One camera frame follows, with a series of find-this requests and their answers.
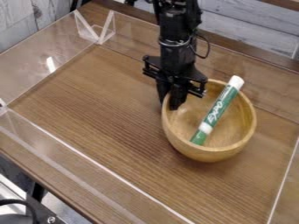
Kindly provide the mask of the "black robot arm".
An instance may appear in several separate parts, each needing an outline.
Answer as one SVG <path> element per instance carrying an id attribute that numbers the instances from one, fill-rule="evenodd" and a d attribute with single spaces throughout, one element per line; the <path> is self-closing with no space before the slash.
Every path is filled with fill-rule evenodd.
<path id="1" fill-rule="evenodd" d="M 195 66 L 198 26 L 202 23 L 202 9 L 198 0 L 147 0 L 154 5 L 157 22 L 161 27 L 161 55 L 143 57 L 145 75 L 157 81 L 161 102 L 170 95 L 170 110 L 186 102 L 187 95 L 202 98 L 209 82 L 207 76 Z"/>

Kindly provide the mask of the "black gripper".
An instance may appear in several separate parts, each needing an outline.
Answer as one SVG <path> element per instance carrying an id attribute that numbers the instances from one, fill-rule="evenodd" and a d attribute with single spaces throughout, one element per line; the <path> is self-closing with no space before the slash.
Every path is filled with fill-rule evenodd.
<path id="1" fill-rule="evenodd" d="M 177 110 L 186 102 L 187 94 L 205 96 L 207 76 L 195 66 L 197 41 L 189 40 L 179 44 L 162 41 L 161 55 L 143 57 L 143 74 L 155 79 L 159 101 L 171 89 L 170 110 Z"/>

